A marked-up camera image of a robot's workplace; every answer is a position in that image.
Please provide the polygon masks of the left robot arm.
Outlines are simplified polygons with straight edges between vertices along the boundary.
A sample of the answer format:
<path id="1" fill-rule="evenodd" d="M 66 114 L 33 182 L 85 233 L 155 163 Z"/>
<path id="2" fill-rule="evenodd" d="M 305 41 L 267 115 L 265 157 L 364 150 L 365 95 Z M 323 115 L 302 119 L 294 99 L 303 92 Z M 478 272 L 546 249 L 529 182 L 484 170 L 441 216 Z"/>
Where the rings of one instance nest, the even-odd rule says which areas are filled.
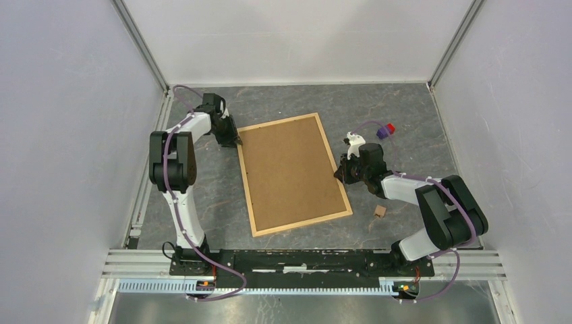
<path id="1" fill-rule="evenodd" d="M 206 275 L 215 267 L 193 195 L 198 173 L 194 145 L 205 135 L 213 135 L 221 147 L 242 144 L 225 99 L 215 93 L 204 94 L 201 105 L 172 128 L 150 134 L 149 178 L 167 201 L 175 224 L 171 275 Z"/>

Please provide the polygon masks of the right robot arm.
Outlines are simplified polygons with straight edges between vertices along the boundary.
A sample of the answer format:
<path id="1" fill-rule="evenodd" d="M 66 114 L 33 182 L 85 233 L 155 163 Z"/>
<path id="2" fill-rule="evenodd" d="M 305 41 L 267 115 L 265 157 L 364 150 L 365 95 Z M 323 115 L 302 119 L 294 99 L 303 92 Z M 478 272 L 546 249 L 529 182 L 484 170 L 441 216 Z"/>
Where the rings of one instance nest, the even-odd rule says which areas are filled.
<path id="1" fill-rule="evenodd" d="M 391 246 L 389 265 L 397 275 L 409 274 L 423 258 L 471 245 L 488 231 L 486 216 L 459 175 L 434 179 L 391 171 L 379 144 L 361 144 L 342 154 L 334 177 L 419 208 L 423 228 Z"/>

